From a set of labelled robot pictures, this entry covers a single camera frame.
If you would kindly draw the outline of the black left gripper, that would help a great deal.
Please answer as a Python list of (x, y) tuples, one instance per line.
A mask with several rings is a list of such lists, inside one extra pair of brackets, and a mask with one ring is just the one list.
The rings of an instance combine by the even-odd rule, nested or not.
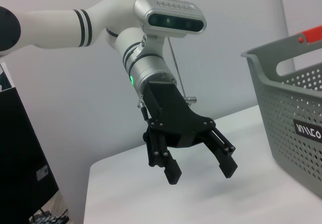
[(164, 168), (170, 185), (176, 185), (182, 172), (167, 147), (186, 148), (204, 142), (219, 162), (226, 178), (237, 169), (232, 158), (235, 147), (215, 127), (212, 119), (196, 114), (174, 84), (148, 83), (143, 101), (150, 113), (143, 134), (148, 165)]

